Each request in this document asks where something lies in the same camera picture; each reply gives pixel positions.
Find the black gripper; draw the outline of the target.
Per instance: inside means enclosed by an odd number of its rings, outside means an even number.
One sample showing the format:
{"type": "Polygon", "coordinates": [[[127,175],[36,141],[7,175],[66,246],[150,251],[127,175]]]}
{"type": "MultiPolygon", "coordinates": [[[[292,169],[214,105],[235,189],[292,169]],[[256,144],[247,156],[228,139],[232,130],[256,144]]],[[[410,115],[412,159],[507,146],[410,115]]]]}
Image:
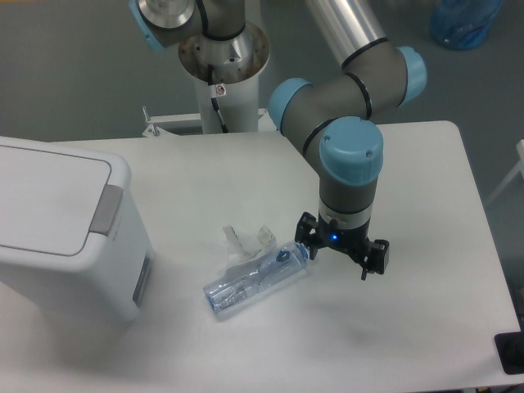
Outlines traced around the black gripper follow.
{"type": "Polygon", "coordinates": [[[368,240],[369,221],[352,229],[332,228],[324,219],[304,212],[296,225],[295,242],[302,244],[314,260],[318,250],[331,248],[352,257],[361,267],[361,280],[369,274],[383,275],[389,262],[390,243],[384,239],[368,240]]]}

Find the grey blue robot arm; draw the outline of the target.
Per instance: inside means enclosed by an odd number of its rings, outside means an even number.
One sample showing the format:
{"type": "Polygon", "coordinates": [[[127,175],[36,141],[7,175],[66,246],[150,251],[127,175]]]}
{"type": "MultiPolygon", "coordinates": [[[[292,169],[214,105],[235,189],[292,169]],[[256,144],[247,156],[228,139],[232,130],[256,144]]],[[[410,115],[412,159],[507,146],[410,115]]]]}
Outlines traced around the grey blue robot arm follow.
{"type": "MultiPolygon", "coordinates": [[[[394,47],[365,1],[306,4],[341,67],[315,86],[292,78],[273,91],[267,111],[277,130],[319,177],[318,214],[304,213],[296,240],[311,255],[331,248],[363,274],[384,273],[385,240],[370,240],[383,136],[373,115],[418,96],[427,68],[411,47],[394,47]]],[[[177,46],[192,77],[204,133],[254,131],[258,78],[269,61],[264,32],[246,19],[243,1],[132,1],[129,9],[155,51],[177,46]]]]}

